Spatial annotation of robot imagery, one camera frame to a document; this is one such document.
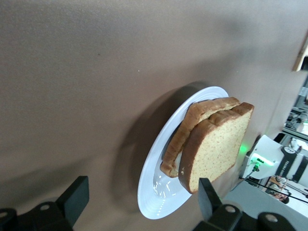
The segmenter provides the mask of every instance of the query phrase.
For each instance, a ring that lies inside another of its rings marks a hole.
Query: screw
[[[275,217],[273,214],[266,214],[265,217],[270,222],[277,222],[278,221],[277,217]]]
[[[8,215],[7,212],[2,212],[2,213],[0,213],[0,218],[6,217],[6,215]]]
[[[230,206],[230,205],[227,205],[225,207],[225,209],[229,212],[229,213],[235,213],[235,208]]]
[[[43,210],[47,210],[47,209],[49,209],[49,205],[43,205],[41,208],[39,208],[41,211],[43,211]]]

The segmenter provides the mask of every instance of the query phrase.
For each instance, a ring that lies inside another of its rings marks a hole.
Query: brown crust
[[[177,177],[178,172],[175,166],[175,160],[182,151],[190,132],[199,123],[199,120],[206,112],[215,113],[224,110],[227,106],[237,106],[240,102],[234,97],[219,98],[215,100],[202,101],[192,104],[180,124],[177,132],[172,137],[160,166],[162,172],[169,177]]]
[[[190,178],[192,173],[193,161],[198,152],[203,139],[217,127],[222,126],[226,121],[236,119],[250,112],[254,106],[249,103],[242,103],[231,110],[219,111],[213,114],[209,119],[200,122],[190,133],[190,136],[183,149],[180,160],[179,180],[182,186],[190,193],[195,193],[190,189]]]

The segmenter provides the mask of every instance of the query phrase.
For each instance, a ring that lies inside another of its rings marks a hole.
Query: brown table surface
[[[197,196],[160,220],[137,185],[158,132],[195,91],[220,86],[255,105],[243,140],[274,138],[306,72],[292,72],[308,2],[0,3],[0,207],[23,213],[90,179],[82,230],[191,230]],[[237,165],[214,186],[225,195]]]

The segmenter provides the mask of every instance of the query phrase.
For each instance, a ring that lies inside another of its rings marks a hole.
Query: white plate
[[[175,111],[160,131],[145,160],[138,185],[138,205],[146,218],[160,219],[168,216],[191,196],[183,188],[179,178],[170,178],[159,169],[162,154],[192,103],[222,97],[228,97],[228,94],[220,87],[198,91]]]

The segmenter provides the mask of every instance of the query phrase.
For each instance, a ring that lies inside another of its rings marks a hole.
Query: bread slice
[[[213,114],[192,130],[179,169],[179,180],[190,193],[198,191],[199,178],[213,182],[234,166],[253,109],[242,103]]]
[[[182,152],[191,130],[201,121],[208,119],[212,114],[221,110],[232,109],[239,104],[239,100],[234,97],[193,103],[188,108],[184,120],[167,147],[160,166],[161,171],[169,177],[177,177],[179,166],[176,164],[176,159]]]

